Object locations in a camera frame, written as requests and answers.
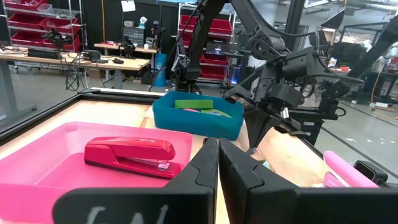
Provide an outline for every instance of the wooden table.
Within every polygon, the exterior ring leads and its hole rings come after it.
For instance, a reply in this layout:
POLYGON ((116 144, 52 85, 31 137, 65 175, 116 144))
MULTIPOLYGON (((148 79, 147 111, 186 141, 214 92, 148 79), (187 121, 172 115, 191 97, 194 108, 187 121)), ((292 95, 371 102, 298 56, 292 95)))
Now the wooden table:
MULTIPOLYGON (((69 53, 62 54, 62 60, 59 59, 49 59, 49 58, 37 58, 37 57, 28 57, 26 48, 19 48, 21 53, 12 52, 10 50, 6 50, 3 54, 0 53, 0 105, 5 107, 5 114, 0 114, 0 125, 6 125, 7 123, 11 123, 15 119, 18 119, 22 116, 25 116, 27 113, 30 113, 32 110, 36 109, 36 105, 30 106, 23 110, 20 110, 17 107, 16 97, 14 93, 14 86, 11 80, 11 74, 9 71, 9 67, 7 61, 25 61, 25 62, 38 62, 42 63, 43 67, 46 67, 48 64, 56 64, 63 65, 65 69, 67 69, 66 63, 71 63, 73 59, 76 57, 77 53, 69 53)), ((119 57, 104 57, 103 59, 108 60, 108 63, 90 63, 87 60, 80 60, 80 67, 85 68, 105 68, 117 70, 114 75, 114 87, 122 89, 123 88, 123 77, 120 70, 134 70, 139 71, 143 67, 145 67, 149 60, 146 59, 126 59, 119 58, 124 61, 123 64, 113 63, 111 60, 119 57)))
MULTIPOLYGON (((120 50, 124 50, 123 47, 119 48, 119 45, 113 45, 113 44, 94 44, 94 47, 98 47, 98 48, 104 49, 104 54, 105 55, 109 55, 109 49, 111 49, 111 50, 119 50, 119 49, 120 50)), ((143 47, 136 47, 135 51, 136 52, 142 52, 142 53, 151 54, 152 55, 151 56, 152 57, 152 59, 151 59, 152 68, 155 67, 155 58, 156 58, 155 54, 158 53, 157 49, 144 49, 143 47)), ((108 79, 109 78, 109 70, 106 70, 105 75, 106 75, 106 79, 108 79)))
MULTIPOLYGON (((108 54, 108 49, 119 50, 119 45, 113 44, 94 44, 94 47, 99 47, 105 49, 105 55, 108 54)), ((148 53, 148 54, 156 54, 158 52, 157 49, 144 49, 143 47, 136 47, 136 52, 148 53)))
MULTIPOLYGON (((0 159, 26 146, 61 124, 70 121, 156 128, 152 106, 79 101, 1 146, 0 159)), ((204 136, 193 135, 191 158, 202 147, 204 138, 204 136)), ((245 124, 238 140, 233 143, 241 149, 248 148, 245 124)), ((255 159, 266 159, 275 173, 301 187, 310 187, 313 184, 322 183, 323 176, 328 170, 325 163, 301 140, 288 134, 281 134, 273 129, 267 133, 259 145, 259 152, 253 157, 255 159)), ((229 223, 220 180, 218 181, 216 223, 229 223)))

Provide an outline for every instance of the paper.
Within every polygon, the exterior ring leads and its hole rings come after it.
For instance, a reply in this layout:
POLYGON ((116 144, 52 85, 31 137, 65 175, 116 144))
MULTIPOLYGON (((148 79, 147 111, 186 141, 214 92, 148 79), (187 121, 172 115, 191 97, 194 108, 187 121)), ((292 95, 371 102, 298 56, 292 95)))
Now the paper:
POLYGON ((136 4, 133 0, 122 1, 123 12, 131 12, 136 10, 136 4))

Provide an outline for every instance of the pink tray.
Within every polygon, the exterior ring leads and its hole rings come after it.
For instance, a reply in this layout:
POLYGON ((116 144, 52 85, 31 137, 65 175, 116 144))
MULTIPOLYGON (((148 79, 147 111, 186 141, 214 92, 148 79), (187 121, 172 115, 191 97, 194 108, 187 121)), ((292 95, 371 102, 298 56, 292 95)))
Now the pink tray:
POLYGON ((51 210, 63 193, 83 187, 163 187, 169 180, 86 165, 84 148, 100 136, 163 139, 175 149, 172 162, 190 161, 188 133, 107 124, 66 123, 0 160, 0 218, 53 223, 51 210))

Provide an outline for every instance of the clear plastic item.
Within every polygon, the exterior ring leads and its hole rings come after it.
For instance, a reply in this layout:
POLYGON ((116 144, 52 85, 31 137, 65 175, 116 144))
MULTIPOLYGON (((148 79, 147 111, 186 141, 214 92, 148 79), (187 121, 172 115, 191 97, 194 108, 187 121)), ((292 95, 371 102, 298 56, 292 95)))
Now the clear plastic item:
POLYGON ((29 4, 30 4, 31 6, 37 6, 39 3, 38 3, 37 1, 35 1, 35 0, 33 0, 33 1, 31 1, 29 4))
POLYGON ((51 4, 41 4, 37 10, 40 12, 54 12, 51 4))

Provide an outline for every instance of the blue cylinder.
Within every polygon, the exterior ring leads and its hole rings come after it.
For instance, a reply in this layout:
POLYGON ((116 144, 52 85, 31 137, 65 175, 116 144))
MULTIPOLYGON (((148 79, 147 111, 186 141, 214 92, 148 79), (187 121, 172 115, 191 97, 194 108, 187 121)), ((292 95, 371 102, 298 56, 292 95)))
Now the blue cylinder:
MULTIPOLYGON (((166 62, 166 54, 157 54, 155 60, 155 69, 158 71, 163 64, 166 62)), ((165 79, 166 79, 166 66, 159 71, 159 74, 155 80, 155 86, 162 87, 165 86, 165 79)))

